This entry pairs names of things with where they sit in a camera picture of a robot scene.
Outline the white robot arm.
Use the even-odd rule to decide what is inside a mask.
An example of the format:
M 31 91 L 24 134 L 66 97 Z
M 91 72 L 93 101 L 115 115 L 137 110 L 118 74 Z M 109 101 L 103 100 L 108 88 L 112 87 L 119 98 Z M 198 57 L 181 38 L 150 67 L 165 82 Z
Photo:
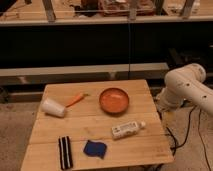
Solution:
M 197 63 L 169 71 L 164 77 L 165 87 L 157 95 L 157 109 L 172 111 L 188 100 L 213 116 L 213 89 L 203 84 L 205 79 L 206 71 Z

